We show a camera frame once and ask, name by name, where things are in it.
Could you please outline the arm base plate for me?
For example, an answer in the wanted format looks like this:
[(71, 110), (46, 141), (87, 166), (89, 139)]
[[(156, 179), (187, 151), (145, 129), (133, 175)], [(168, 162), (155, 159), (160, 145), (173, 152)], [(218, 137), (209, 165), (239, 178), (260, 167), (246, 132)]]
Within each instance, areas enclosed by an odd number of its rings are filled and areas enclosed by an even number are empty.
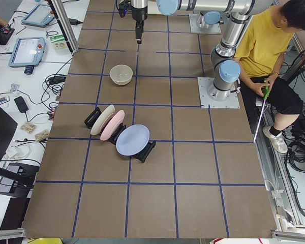
[(201, 108), (239, 109), (240, 104), (235, 83), (230, 90), (221, 91), (214, 87), (214, 78), (198, 77)]
[(210, 11), (204, 15), (189, 14), (190, 31), (195, 34), (219, 35), (221, 33), (219, 12)]

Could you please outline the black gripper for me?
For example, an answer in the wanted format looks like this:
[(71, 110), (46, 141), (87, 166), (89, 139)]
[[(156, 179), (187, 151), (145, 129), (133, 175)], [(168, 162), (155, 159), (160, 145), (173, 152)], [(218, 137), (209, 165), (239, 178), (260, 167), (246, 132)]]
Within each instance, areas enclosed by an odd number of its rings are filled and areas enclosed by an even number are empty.
[(132, 17), (136, 20), (135, 37), (137, 44), (142, 43), (144, 33), (144, 21), (148, 16), (148, 0), (131, 0)]

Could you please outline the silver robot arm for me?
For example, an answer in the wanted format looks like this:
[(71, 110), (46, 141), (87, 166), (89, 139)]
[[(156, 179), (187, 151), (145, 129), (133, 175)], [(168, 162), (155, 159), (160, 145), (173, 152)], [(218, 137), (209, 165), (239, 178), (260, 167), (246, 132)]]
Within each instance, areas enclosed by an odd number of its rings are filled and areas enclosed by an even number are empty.
[(229, 13), (229, 21), (220, 43), (211, 52), (211, 62), (216, 76), (207, 88), (209, 97), (224, 101), (230, 94), (234, 82), (238, 80), (240, 67), (232, 58), (244, 28), (252, 15), (266, 10), (272, 1), (156, 1), (159, 12), (169, 16), (177, 10), (217, 11)]
[(197, 19), (199, 28), (210, 28), (217, 24), (221, 19), (220, 12), (217, 11), (201, 11)]

